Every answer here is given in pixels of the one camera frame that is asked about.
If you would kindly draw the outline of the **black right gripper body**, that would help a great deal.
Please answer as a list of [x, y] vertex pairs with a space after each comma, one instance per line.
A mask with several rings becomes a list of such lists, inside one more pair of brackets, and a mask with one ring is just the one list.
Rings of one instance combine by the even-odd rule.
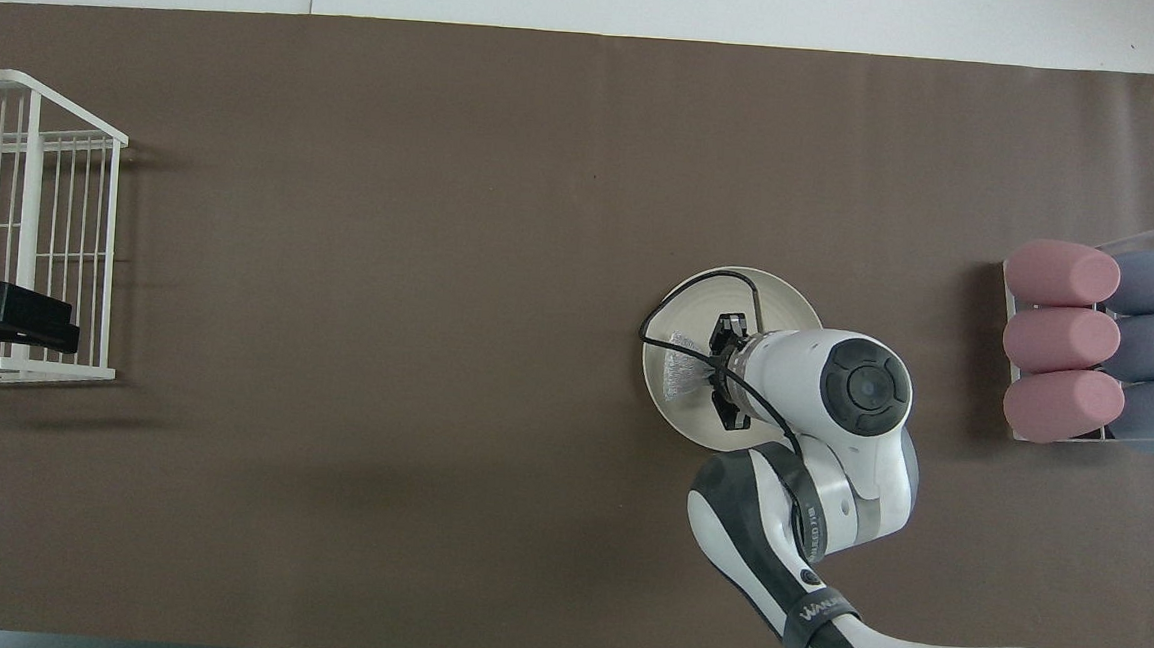
[[730, 398], [728, 372], [730, 357], [745, 346], [749, 338], [747, 318], [743, 314], [725, 312], [721, 315], [709, 337], [709, 361], [712, 363], [709, 372], [711, 400], [717, 412], [719, 424], [725, 430], [748, 430], [751, 417]]

